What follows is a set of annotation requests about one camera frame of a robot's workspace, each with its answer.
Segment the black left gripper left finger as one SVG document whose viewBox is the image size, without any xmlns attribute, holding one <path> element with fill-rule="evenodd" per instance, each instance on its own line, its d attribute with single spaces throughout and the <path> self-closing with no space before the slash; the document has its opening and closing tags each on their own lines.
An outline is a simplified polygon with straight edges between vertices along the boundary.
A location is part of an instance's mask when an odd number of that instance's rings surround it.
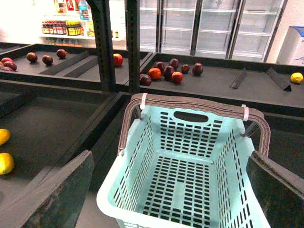
<svg viewBox="0 0 304 228">
<path fill-rule="evenodd" d="M 2 228 L 74 228 L 94 170 L 86 150 L 0 213 Z"/>
</svg>

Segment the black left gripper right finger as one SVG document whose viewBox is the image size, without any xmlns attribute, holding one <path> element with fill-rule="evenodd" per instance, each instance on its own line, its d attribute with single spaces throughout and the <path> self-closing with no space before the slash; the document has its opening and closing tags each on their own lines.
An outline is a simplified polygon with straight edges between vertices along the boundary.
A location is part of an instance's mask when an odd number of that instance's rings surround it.
<svg viewBox="0 0 304 228">
<path fill-rule="evenodd" d="M 257 151 L 247 163 L 253 192 L 272 228 L 304 226 L 304 180 Z"/>
</svg>

